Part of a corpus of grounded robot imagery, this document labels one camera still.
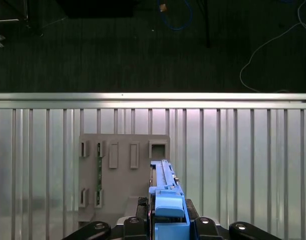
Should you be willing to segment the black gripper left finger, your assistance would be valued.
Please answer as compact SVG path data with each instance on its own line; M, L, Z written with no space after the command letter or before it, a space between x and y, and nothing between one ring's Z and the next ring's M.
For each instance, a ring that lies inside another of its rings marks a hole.
M67 240L148 240L149 201L147 197L131 197L126 210L134 213L117 220L114 227L103 221L94 221L65 237Z

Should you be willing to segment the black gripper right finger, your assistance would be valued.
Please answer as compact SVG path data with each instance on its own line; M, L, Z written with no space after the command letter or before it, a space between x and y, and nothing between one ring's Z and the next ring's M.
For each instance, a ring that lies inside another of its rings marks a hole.
M200 217L190 199L186 199L191 240L279 240L278 237L247 222L237 221L225 229L209 217Z

